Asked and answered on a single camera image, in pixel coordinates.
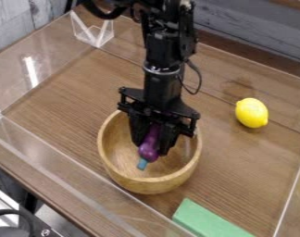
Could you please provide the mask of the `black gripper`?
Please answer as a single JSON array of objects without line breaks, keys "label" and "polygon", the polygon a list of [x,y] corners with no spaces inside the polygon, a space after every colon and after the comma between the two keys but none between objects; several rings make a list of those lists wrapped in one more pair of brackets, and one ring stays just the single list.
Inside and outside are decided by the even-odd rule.
[{"label": "black gripper", "polygon": [[137,146],[150,126],[154,123],[161,126],[158,153],[166,156],[180,135],[193,137],[201,115],[183,100],[185,65],[158,70],[145,67],[144,72],[142,88],[120,89],[118,109],[129,116],[132,141]]}]

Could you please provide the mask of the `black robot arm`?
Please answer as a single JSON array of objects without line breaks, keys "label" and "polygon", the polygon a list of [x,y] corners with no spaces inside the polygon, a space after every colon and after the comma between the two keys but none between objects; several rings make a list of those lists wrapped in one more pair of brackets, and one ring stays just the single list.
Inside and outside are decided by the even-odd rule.
[{"label": "black robot arm", "polygon": [[129,13],[142,25],[146,56],[142,64],[144,87],[120,89],[118,109],[129,117],[132,141],[145,142],[156,136],[156,149],[169,154],[181,135],[192,137],[200,112],[188,106],[183,93],[185,67],[193,65],[192,55],[199,42],[193,26],[196,3],[193,0],[110,0],[113,10],[105,12],[93,0],[84,7],[101,19],[117,19]]}]

